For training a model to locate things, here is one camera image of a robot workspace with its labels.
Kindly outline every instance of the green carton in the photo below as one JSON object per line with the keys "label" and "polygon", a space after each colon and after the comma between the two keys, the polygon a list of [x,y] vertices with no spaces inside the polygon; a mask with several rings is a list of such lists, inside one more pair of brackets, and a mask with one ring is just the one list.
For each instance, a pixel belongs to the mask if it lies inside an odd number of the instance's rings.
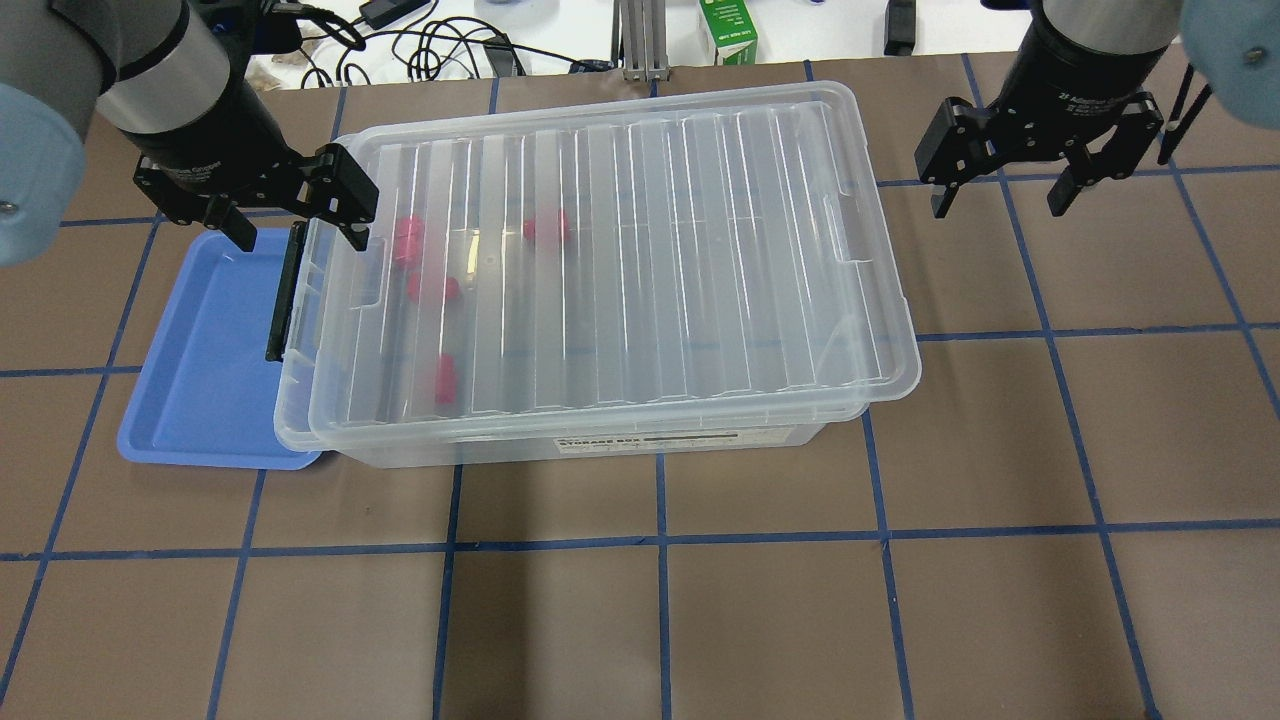
{"label": "green carton", "polygon": [[699,0],[707,44],[717,65],[754,65],[760,36],[746,0]]}

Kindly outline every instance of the blue plastic tray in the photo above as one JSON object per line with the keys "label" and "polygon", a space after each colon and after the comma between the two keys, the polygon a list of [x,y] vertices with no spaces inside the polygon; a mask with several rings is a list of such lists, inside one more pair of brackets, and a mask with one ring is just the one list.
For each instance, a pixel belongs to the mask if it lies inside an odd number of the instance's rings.
{"label": "blue plastic tray", "polygon": [[320,456],[275,439],[280,364],[264,355],[287,243],[284,229],[260,231],[253,252],[216,232],[196,238],[124,413],[120,455],[269,470]]}

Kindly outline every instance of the storage box lid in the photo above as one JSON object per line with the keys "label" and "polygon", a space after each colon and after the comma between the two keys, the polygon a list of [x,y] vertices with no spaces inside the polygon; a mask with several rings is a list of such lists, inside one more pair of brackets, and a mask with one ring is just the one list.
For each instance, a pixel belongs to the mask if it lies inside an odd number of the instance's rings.
{"label": "storage box lid", "polygon": [[826,423],[920,374],[831,82],[370,128],[369,250],[312,223],[289,447]]}

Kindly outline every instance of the brown table surface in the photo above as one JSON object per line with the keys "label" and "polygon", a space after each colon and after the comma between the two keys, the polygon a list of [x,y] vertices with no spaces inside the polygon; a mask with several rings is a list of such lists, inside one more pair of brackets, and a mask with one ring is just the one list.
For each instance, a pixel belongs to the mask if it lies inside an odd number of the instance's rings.
{"label": "brown table surface", "polygon": [[[52,250],[0,270],[0,716],[1276,716],[1280,135],[1215,102],[1179,169],[1148,159],[1065,218],[1030,167],[933,220],[915,142],[1009,61],[658,86],[854,90],[924,357],[908,398],[808,446],[666,459],[127,462],[196,231],[154,222],[96,123]],[[1183,63],[1152,78],[1166,106]],[[311,149],[648,92],[609,73],[265,99]]]}

